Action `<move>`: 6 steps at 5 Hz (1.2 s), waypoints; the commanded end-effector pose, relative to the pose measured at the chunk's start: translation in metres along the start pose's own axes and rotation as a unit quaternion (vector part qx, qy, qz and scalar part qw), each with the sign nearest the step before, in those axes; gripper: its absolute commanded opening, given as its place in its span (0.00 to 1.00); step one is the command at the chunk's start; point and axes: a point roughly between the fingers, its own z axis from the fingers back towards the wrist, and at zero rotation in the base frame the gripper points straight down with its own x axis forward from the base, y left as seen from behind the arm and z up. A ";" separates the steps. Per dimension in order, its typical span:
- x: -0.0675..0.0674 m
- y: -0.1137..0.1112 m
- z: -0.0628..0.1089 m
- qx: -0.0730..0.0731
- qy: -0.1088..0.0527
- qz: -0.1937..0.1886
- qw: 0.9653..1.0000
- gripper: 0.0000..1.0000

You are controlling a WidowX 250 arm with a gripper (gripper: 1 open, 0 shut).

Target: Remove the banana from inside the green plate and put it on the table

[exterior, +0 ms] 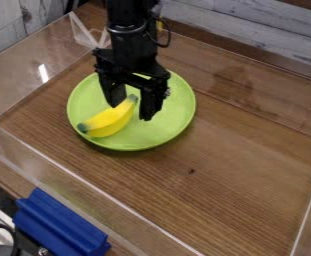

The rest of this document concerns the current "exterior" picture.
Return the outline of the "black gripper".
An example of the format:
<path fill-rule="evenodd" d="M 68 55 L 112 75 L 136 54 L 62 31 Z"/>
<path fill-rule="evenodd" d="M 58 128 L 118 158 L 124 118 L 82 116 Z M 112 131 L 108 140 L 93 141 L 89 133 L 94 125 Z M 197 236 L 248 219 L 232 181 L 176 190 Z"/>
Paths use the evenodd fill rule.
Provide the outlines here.
<path fill-rule="evenodd" d="M 125 99 L 125 84 L 140 90 L 138 118 L 149 121 L 161 110 L 167 98 L 169 72 L 157 62 L 157 48 L 168 42 L 157 41 L 156 28 L 102 32 L 105 43 L 93 50 L 96 72 L 104 98 L 112 108 Z"/>

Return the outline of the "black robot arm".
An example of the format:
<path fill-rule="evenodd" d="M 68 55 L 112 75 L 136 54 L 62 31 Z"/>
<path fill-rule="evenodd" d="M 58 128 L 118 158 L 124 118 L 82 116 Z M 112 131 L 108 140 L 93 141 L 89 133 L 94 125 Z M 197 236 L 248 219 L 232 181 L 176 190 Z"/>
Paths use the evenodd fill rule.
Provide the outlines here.
<path fill-rule="evenodd" d="M 94 72 L 104 98 L 116 107 L 126 98 L 125 86 L 140 92 L 138 119 L 149 121 L 161 110 L 171 74 L 157 63 L 156 22 L 160 0 L 105 0 L 109 49 L 96 47 Z"/>

